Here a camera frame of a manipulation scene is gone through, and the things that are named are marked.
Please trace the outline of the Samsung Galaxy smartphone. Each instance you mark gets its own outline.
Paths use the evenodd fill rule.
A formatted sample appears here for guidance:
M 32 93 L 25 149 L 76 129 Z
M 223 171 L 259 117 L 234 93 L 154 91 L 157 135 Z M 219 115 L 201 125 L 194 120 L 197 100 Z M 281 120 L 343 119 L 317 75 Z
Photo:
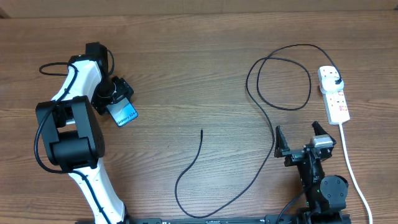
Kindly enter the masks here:
M 119 127 L 128 124 L 139 115 L 127 98 L 122 99 L 116 104 L 107 105 L 106 108 Z

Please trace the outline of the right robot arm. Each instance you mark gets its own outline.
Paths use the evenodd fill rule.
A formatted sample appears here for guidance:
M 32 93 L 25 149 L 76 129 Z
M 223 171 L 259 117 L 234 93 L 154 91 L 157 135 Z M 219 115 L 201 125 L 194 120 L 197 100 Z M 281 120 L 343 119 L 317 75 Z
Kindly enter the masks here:
M 326 175 L 322 162 L 332 157 L 336 141 L 317 121 L 315 135 L 302 149 L 291 150 L 280 126 L 275 128 L 276 158 L 283 157 L 286 167 L 298 169 L 303 190 L 278 214 L 267 217 L 273 223 L 350 223 L 346 208 L 348 181 L 340 175 Z

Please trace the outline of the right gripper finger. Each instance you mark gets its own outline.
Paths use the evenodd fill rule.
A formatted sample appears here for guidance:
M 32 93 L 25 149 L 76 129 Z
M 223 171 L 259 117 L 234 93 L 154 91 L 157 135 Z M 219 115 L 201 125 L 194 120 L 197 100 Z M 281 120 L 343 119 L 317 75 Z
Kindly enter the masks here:
M 328 134 L 323 128 L 322 126 L 319 124 L 318 121 L 314 121 L 312 123 L 312 128 L 314 130 L 314 133 L 316 136 L 321 136 L 321 135 L 326 135 Z
M 276 140 L 276 144 L 275 144 L 275 152 L 287 152 L 290 150 L 290 147 L 287 144 L 287 141 L 282 133 L 282 130 L 280 128 L 280 126 L 277 126 L 275 128 L 275 140 Z

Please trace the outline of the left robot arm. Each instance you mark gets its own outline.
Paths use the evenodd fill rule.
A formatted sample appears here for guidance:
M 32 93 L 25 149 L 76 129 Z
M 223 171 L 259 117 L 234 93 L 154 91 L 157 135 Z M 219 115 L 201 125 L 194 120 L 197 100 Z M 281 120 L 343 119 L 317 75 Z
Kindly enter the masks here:
M 68 174 L 79 186 L 93 223 L 132 223 L 104 167 L 105 143 L 96 115 L 111 115 L 122 127 L 137 118 L 130 102 L 134 91 L 113 75 L 114 57 L 99 42 L 65 64 L 68 73 L 59 92 L 39 103 L 34 139 L 35 159 L 49 173 Z

